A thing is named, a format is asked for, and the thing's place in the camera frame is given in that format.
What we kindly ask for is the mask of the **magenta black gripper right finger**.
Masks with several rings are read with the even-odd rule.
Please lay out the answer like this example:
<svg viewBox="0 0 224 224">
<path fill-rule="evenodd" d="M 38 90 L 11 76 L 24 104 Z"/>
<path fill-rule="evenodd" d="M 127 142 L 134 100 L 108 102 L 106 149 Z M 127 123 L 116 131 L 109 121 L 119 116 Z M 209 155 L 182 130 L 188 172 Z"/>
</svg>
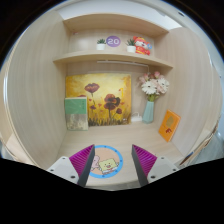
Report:
<svg viewBox="0 0 224 224">
<path fill-rule="evenodd" d="M 178 171 L 166 157 L 157 157 L 136 145 L 132 145 L 132 158 L 141 187 Z"/>
</svg>

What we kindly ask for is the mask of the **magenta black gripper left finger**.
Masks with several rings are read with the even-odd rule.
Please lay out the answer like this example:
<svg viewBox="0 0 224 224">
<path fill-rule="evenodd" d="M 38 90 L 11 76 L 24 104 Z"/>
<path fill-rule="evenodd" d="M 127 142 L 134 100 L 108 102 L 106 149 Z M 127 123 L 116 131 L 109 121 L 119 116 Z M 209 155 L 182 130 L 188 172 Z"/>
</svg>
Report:
<svg viewBox="0 0 224 224">
<path fill-rule="evenodd" d="M 62 156 L 47 171 L 84 187 L 95 156 L 95 145 L 90 145 L 70 157 Z"/>
</svg>

